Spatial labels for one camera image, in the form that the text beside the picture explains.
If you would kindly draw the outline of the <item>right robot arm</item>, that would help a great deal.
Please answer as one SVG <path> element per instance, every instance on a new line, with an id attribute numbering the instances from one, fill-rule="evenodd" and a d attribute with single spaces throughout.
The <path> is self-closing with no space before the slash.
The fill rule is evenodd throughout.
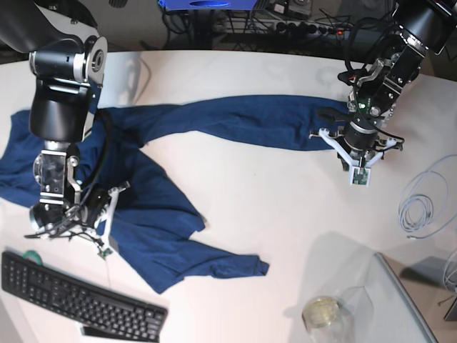
<path id="1" fill-rule="evenodd" d="M 100 257 L 114 253 L 109 239 L 123 183 L 97 185 L 112 137 L 111 117 L 98 108 L 108 42 L 79 1 L 3 1 L 1 40 L 29 57 L 36 78 L 29 131 L 44 145 L 34 160 L 39 200 L 29 211 L 36 239 L 81 237 Z M 91 174 L 80 181 L 79 143 L 99 120 L 105 131 Z"/>

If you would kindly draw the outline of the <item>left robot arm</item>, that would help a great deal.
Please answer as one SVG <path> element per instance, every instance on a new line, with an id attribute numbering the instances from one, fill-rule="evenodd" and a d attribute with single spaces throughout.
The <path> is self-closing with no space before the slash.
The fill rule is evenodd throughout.
<path id="1" fill-rule="evenodd" d="M 440 54 L 456 30 L 455 1 L 400 1 L 390 21 L 363 18 L 357 21 L 344 51 L 346 71 L 339 79 L 351 87 L 347 110 L 321 107 L 317 114 L 342 125 L 332 132 L 320 128 L 311 137 L 324 140 L 336 150 L 351 185 L 368 186 L 371 167 L 392 149 L 402 150 L 404 138 L 383 130 L 393 116 L 405 86 L 419 74 L 428 52 Z M 357 33 L 370 26 L 384 29 L 368 61 L 351 65 Z"/>

